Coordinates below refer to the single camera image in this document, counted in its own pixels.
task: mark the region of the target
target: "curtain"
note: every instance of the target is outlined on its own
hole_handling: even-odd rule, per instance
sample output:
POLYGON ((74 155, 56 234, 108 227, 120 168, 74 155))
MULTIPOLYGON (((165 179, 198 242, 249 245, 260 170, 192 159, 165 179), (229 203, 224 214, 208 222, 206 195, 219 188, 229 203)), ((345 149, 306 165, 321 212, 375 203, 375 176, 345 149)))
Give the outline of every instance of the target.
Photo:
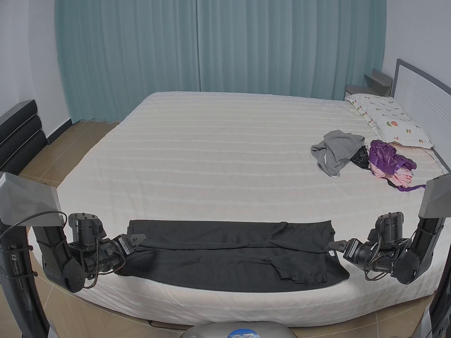
POLYGON ((385 27, 385 0, 198 0, 201 90, 342 100, 385 27))
POLYGON ((72 121, 122 120, 156 91, 198 91, 196 0, 56 0, 72 121))
POLYGON ((385 0, 55 0, 73 121, 156 91, 343 99, 381 68, 385 21, 385 0))

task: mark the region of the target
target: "purple garment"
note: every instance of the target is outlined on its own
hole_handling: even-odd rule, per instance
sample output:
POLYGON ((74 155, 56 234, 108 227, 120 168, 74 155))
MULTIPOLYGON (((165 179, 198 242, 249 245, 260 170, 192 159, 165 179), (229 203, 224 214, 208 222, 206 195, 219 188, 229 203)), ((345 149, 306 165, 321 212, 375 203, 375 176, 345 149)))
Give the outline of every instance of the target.
MULTIPOLYGON (((417 164, 403 155, 396 153, 396 148, 381 140, 373 140, 369 149, 369 161, 378 169, 388 175, 394 175, 399 168, 414 170, 417 164)), ((403 188, 397 187, 401 192, 409 192, 420 187, 426 188, 426 185, 416 185, 415 187, 403 188)))

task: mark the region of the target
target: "blue sticker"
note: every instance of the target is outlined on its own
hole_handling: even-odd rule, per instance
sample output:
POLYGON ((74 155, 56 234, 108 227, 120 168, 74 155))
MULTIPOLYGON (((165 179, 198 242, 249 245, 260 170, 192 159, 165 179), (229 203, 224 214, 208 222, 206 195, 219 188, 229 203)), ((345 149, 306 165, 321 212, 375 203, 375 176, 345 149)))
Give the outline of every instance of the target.
POLYGON ((228 335, 227 338, 260 338, 260 336, 254 330, 241 328, 239 330, 234 330, 232 333, 228 335))

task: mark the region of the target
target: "pillowcase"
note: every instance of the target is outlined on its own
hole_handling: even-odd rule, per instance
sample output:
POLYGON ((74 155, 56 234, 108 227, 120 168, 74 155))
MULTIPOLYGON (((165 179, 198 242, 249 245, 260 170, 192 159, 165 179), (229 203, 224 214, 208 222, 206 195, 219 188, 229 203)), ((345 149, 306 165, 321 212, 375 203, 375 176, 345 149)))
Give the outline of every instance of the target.
POLYGON ((426 149, 434 146, 426 132, 407 116, 392 97, 353 94, 345 100, 354 105, 383 142, 426 149))

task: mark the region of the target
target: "bed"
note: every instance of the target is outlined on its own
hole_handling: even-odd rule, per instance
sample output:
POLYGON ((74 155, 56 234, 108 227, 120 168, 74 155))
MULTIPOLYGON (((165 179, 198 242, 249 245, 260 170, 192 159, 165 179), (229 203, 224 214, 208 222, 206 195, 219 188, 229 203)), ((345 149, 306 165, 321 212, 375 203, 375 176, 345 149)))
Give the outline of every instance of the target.
MULTIPOLYGON (((443 163, 450 162, 446 137, 451 132, 451 91, 402 61, 398 61, 393 90, 394 98, 429 132, 443 163)), ((356 237, 365 241, 376 218, 389 211, 404 213, 404 236, 410 236, 418 223, 424 190, 399 192, 352 163, 341 170, 338 179, 328 177, 317 167, 310 146, 334 129, 363 135, 367 143, 376 138, 346 101, 155 93, 65 178, 58 188, 61 207, 68 213, 98 215, 111 238, 125 233, 131 219, 297 223, 331 219, 335 240, 356 237)), ((415 184, 446 172, 431 150, 400 147, 398 151, 417 162, 415 184)), ((66 235, 72 236, 68 227, 66 235)), ((340 257, 350 278, 310 291, 217 292, 111 274, 78 296, 128 315, 167 323, 332 324, 432 294, 450 238, 447 222, 431 267, 408 286, 391 277, 367 282, 359 269, 340 257)), ((29 240, 37 246, 32 231, 29 240)), ((39 249, 34 254, 40 261, 39 249)))

